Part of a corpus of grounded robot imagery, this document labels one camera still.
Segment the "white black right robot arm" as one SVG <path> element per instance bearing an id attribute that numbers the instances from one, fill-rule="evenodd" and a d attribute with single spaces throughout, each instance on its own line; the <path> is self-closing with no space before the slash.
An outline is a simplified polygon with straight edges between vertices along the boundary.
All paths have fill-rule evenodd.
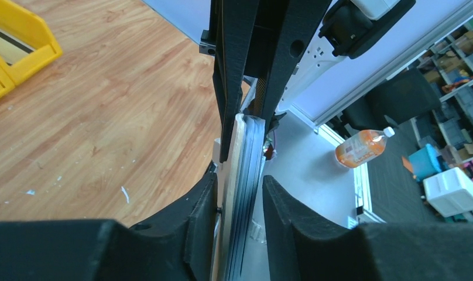
<path id="1" fill-rule="evenodd" d="M 269 131 L 286 84 L 313 37 L 331 46 L 330 55 L 355 59 L 413 6 L 414 1 L 211 1 L 201 44 L 215 58 L 219 161 L 228 159 L 245 76 L 257 80 L 251 113 Z"/>

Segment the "beige leather card holder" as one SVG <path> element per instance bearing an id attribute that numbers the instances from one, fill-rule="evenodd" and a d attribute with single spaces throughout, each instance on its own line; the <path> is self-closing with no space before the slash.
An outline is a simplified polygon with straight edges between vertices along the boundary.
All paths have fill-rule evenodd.
<path id="1" fill-rule="evenodd" d="M 264 157 L 265 121 L 236 114 L 228 159 L 218 163 L 211 280 L 240 280 Z"/>

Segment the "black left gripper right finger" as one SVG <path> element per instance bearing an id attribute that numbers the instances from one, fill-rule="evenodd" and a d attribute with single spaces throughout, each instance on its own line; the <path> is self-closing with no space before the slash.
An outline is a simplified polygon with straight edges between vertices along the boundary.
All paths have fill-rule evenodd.
<path id="1" fill-rule="evenodd" d="M 337 225 L 263 179 L 272 280 L 473 280 L 473 224 Z"/>

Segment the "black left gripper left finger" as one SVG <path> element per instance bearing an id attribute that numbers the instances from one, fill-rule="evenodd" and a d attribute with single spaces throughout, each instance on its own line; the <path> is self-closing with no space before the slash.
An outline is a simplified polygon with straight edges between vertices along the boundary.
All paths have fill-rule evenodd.
<path id="1" fill-rule="evenodd" d="M 217 215 L 210 164 L 193 188 L 126 227 L 115 220 L 0 222 L 0 280 L 209 280 Z"/>

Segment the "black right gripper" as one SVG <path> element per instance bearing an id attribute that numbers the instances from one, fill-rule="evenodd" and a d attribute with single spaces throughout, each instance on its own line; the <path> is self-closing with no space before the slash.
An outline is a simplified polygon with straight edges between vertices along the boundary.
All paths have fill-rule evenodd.
<path id="1" fill-rule="evenodd" d="M 243 76 L 263 77 L 259 117 L 269 121 L 331 1 L 211 1 L 199 52 L 215 56 L 220 162 L 228 159 Z"/>

